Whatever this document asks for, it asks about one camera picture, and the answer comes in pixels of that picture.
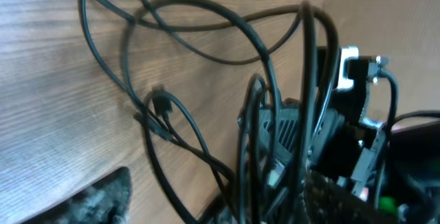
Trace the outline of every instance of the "black connector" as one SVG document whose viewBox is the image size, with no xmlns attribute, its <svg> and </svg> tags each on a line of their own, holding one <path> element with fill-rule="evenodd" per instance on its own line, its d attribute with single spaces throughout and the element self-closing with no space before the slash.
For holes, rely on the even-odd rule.
<svg viewBox="0 0 440 224">
<path fill-rule="evenodd" d="M 158 92 L 163 90 L 164 90 L 163 85 L 153 87 L 153 92 Z M 154 106 L 154 112 L 156 112 L 157 116 L 168 115 L 168 113 L 173 112 L 173 106 L 171 105 L 171 101 L 168 98 L 163 98 L 163 97 L 153 98 L 153 106 Z"/>
<path fill-rule="evenodd" d="M 359 59 L 347 62 L 347 77 L 352 80 L 372 80 L 377 77 L 380 71 L 380 64 L 374 57 L 361 56 Z"/>
<path fill-rule="evenodd" d="M 142 126 L 144 126 L 144 115 L 142 115 L 142 113 L 138 111 L 137 113 L 135 113 L 133 117 Z M 156 135 L 159 135 L 159 137 L 161 137 L 162 139 L 168 142 L 171 142 L 173 140 L 173 136 L 168 131 L 164 130 L 157 122 L 155 122 L 155 120 L 152 117 L 147 116 L 147 122 L 151 132 L 153 132 Z"/>
</svg>

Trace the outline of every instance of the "cable plug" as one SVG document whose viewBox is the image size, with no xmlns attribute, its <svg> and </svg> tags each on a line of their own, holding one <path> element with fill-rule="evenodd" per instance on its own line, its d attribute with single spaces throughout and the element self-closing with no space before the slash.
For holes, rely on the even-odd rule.
<svg viewBox="0 0 440 224">
<path fill-rule="evenodd" d="M 163 90 L 164 90 L 163 85 L 153 87 L 153 92 L 163 91 Z M 173 106 L 171 104 L 171 100 L 169 100 L 168 98 L 163 98 L 163 97 L 153 98 L 153 106 L 154 106 L 154 112 L 156 112 L 157 116 L 168 116 L 169 113 L 173 112 Z"/>
<path fill-rule="evenodd" d="M 358 59 L 349 60 L 346 66 L 347 77 L 377 84 L 380 71 L 388 62 L 389 59 L 384 56 L 360 56 Z"/>
<path fill-rule="evenodd" d="M 142 126 L 144 126 L 144 115 L 140 113 L 139 111 L 135 113 L 134 118 L 136 121 L 138 121 Z M 165 131 L 151 116 L 146 117 L 146 121 L 148 122 L 148 128 L 151 132 L 158 135 L 162 139 L 171 142 L 173 140 L 173 136 L 168 132 Z"/>
</svg>

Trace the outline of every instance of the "wooden surface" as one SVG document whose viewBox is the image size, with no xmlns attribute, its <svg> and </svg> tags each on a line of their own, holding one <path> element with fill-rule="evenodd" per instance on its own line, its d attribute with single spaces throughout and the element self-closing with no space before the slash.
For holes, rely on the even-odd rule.
<svg viewBox="0 0 440 224">
<path fill-rule="evenodd" d="M 440 109 L 439 2 L 324 0 L 324 9 L 335 21 L 341 45 L 356 45 L 363 55 L 390 57 L 388 68 L 400 86 L 397 114 Z M 390 86 L 381 80 L 371 88 L 368 116 L 385 120 L 389 103 Z"/>
<path fill-rule="evenodd" d="M 138 0 L 112 0 L 129 12 Z M 241 15 L 302 0 L 213 0 Z M 310 0 L 321 5 L 323 0 Z M 141 128 L 125 93 L 92 57 L 80 28 L 77 0 L 0 0 L 0 223 L 16 223 L 60 203 L 91 182 L 128 166 L 133 177 L 131 223 L 180 220 L 158 186 L 144 154 Z M 119 70 L 125 22 L 87 2 L 93 38 L 111 68 Z M 196 8 L 161 10 L 172 23 L 222 21 Z M 285 15 L 254 22 L 269 47 L 293 21 Z M 240 60 L 256 55 L 236 29 L 184 34 L 204 52 Z M 299 32 L 273 54 L 283 97 L 299 97 L 302 72 Z M 234 166 L 237 115 L 250 76 L 260 63 L 208 62 L 163 32 L 137 28 L 131 43 L 133 84 L 140 96 L 164 84 L 193 114 L 212 154 Z M 182 115 L 173 124 L 192 145 Z M 165 142 L 155 143 L 171 184 L 199 216 L 218 194 L 207 165 Z"/>
</svg>

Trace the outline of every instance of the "cable bundle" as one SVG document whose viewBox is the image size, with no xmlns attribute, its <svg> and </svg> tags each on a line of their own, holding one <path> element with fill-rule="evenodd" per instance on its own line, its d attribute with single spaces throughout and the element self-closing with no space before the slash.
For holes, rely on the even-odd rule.
<svg viewBox="0 0 440 224">
<path fill-rule="evenodd" d="M 159 135 L 161 138 L 172 142 L 183 149 L 189 150 L 194 155 L 198 156 L 198 158 L 205 161 L 212 168 L 212 172 L 217 183 L 219 184 L 222 196 L 238 223 L 246 223 L 247 220 L 250 220 L 251 223 L 260 223 L 261 221 L 266 221 L 268 223 L 286 223 L 288 221 L 291 221 L 292 218 L 295 218 L 295 216 L 292 216 L 291 213 L 293 212 L 292 210 L 294 207 L 294 201 L 298 196 L 301 188 L 301 175 L 305 171 L 307 145 L 310 143 L 312 137 L 318 131 L 318 127 L 320 126 L 320 123 L 322 122 L 322 119 L 325 115 L 325 111 L 327 110 L 327 106 L 331 97 L 331 91 L 335 82 L 336 72 L 338 69 L 338 34 L 329 16 L 322 10 L 311 6 L 306 1 L 303 2 L 301 5 L 286 5 L 279 8 L 264 10 L 262 12 L 256 12 L 254 14 L 249 14 L 243 17 L 240 17 L 239 15 L 224 6 L 209 0 L 153 0 L 151 2 L 149 0 L 140 0 L 144 6 L 144 9 L 141 13 L 135 16 L 125 12 L 124 10 L 119 9 L 108 0 L 96 1 L 101 3 L 104 7 L 108 8 L 115 14 L 121 16 L 128 23 L 127 29 L 125 30 L 123 37 L 121 55 L 122 71 L 124 78 L 122 80 L 119 79 L 110 70 L 110 68 L 96 49 L 87 24 L 86 2 L 85 0 L 80 0 L 80 13 L 82 20 L 81 25 L 87 44 L 95 59 L 98 61 L 106 74 L 109 75 L 109 77 L 122 90 L 128 93 L 135 107 L 140 111 L 141 115 L 138 115 L 137 118 L 144 128 L 146 152 L 148 154 L 148 158 L 150 159 L 150 162 L 154 169 L 157 181 L 161 185 L 162 190 L 164 191 L 165 195 L 168 197 L 168 200 L 173 205 L 182 220 L 186 223 L 197 223 L 196 218 L 185 208 L 185 206 L 175 194 L 174 190 L 171 188 L 168 180 L 166 179 L 154 151 L 153 143 L 151 141 L 151 131 L 154 132 L 154 134 Z M 189 5 L 202 8 L 224 17 L 228 20 L 228 22 L 199 26 L 167 25 L 161 18 L 161 16 L 157 13 L 157 10 L 168 5 Z M 143 16 L 148 12 L 153 15 L 153 18 L 156 20 L 157 23 L 152 23 L 143 19 Z M 258 34 L 254 31 L 252 26 L 248 24 L 248 22 L 269 16 L 276 16 L 287 13 L 297 13 L 296 18 L 294 19 L 291 27 L 286 31 L 281 39 L 271 48 L 267 49 Z M 322 24 L 327 37 L 327 57 L 324 63 L 324 73 L 319 82 L 319 90 L 318 94 L 316 95 L 316 100 L 314 89 L 316 86 L 318 63 L 316 58 L 316 31 L 314 27 L 314 19 L 318 19 L 319 22 Z M 267 180 L 268 173 L 274 165 L 274 142 L 276 142 L 276 140 L 278 139 L 279 133 L 278 117 L 279 111 L 281 109 L 281 96 L 279 94 L 276 76 L 274 73 L 274 67 L 270 59 L 270 54 L 280 48 L 289 39 L 289 37 L 296 31 L 296 28 L 299 26 L 301 21 L 303 21 L 304 24 L 305 68 L 303 72 L 304 80 L 302 85 L 302 104 L 300 106 L 300 120 L 297 135 L 298 141 L 296 141 L 295 143 L 296 149 L 294 154 L 292 155 L 291 163 L 286 169 L 286 184 L 284 184 L 284 186 L 287 186 L 287 198 L 283 199 L 282 201 L 280 199 L 271 200 L 268 197 L 267 193 Z M 264 79 L 262 77 L 255 77 L 253 79 L 255 81 L 259 81 L 264 87 L 262 87 L 258 91 L 253 91 L 250 89 L 250 92 L 248 93 L 248 96 L 251 97 L 249 97 L 246 101 L 244 111 L 245 115 L 239 132 L 239 152 L 236 173 L 234 173 L 225 164 L 221 163 L 218 159 L 215 159 L 210 155 L 204 139 L 199 129 L 197 128 L 197 125 L 195 124 L 194 120 L 192 119 L 184 105 L 175 96 L 165 91 L 154 91 L 146 97 L 145 102 L 141 101 L 140 98 L 136 96 L 130 79 L 128 55 L 129 40 L 136 25 L 142 25 L 144 27 L 165 31 L 178 43 L 182 44 L 190 51 L 216 63 L 222 63 L 226 65 L 246 65 L 249 63 L 254 63 L 256 61 L 262 62 L 269 84 L 266 88 Z M 233 26 L 239 28 L 242 33 L 247 36 L 247 38 L 257 50 L 258 56 L 242 61 L 231 61 L 217 58 L 199 51 L 197 48 L 187 43 L 177 34 L 177 32 L 220 30 Z M 272 142 L 269 147 L 270 152 L 267 155 L 266 164 L 261 170 L 259 164 L 260 151 L 258 145 L 258 110 L 259 104 L 263 101 L 266 91 L 269 92 L 269 95 L 272 99 L 271 108 L 273 113 L 272 117 L 274 129 L 272 132 Z M 154 114 L 154 112 L 149 109 L 149 105 L 151 102 L 153 102 L 155 105 L 156 114 Z M 190 146 L 179 136 L 176 130 L 172 127 L 168 118 L 168 112 L 171 110 L 169 108 L 171 107 L 171 102 L 177 106 L 177 108 L 189 121 L 192 129 L 197 136 L 197 139 L 199 140 L 202 150 L 198 150 Z M 246 139 L 248 138 L 248 136 L 250 141 L 250 196 L 246 196 L 247 181 L 245 179 Z M 219 174 L 222 174 L 234 186 L 234 196 L 231 196 L 227 193 L 226 187 L 221 181 Z M 247 197 L 250 198 L 250 206 L 247 206 Z M 282 206 L 280 216 L 279 218 L 276 218 L 276 220 L 269 218 L 265 214 L 265 210 L 270 209 L 274 205 Z M 247 207 L 250 207 L 251 210 L 251 215 L 249 216 L 247 216 L 247 214 L 245 213 Z"/>
</svg>

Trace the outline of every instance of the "dark object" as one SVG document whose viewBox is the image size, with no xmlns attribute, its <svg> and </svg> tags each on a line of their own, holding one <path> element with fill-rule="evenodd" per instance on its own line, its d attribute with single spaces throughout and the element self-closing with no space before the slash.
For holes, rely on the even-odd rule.
<svg viewBox="0 0 440 224">
<path fill-rule="evenodd" d="M 272 112 L 270 109 L 261 109 L 259 114 L 258 140 L 260 149 L 270 152 L 269 144 L 272 142 L 271 134 Z M 294 150 L 294 138 L 298 127 L 298 108 L 282 108 L 280 111 L 280 137 L 274 144 L 274 155 L 282 164 L 287 164 Z"/>
<path fill-rule="evenodd" d="M 335 109 L 327 110 L 324 121 L 309 147 L 309 160 L 313 165 L 320 163 L 327 141 L 343 128 L 344 123 L 345 118 L 343 115 L 340 115 Z"/>
<path fill-rule="evenodd" d="M 153 88 L 153 91 L 163 91 L 163 90 L 164 90 L 163 85 Z M 161 97 L 155 98 L 153 100 L 153 106 L 154 106 L 154 112 L 156 112 L 156 115 L 158 116 L 168 115 L 168 113 L 173 112 L 171 101 L 167 100 L 166 98 L 161 98 Z"/>
<path fill-rule="evenodd" d="M 130 197 L 130 172 L 123 167 L 25 223 L 124 224 Z"/>
<path fill-rule="evenodd" d="M 407 223 L 425 223 L 440 215 L 439 137 L 440 122 L 404 128 L 390 137 L 389 155 L 395 176 L 386 190 L 388 194 L 407 192 L 397 197 L 399 202 L 410 206 Z"/>
</svg>

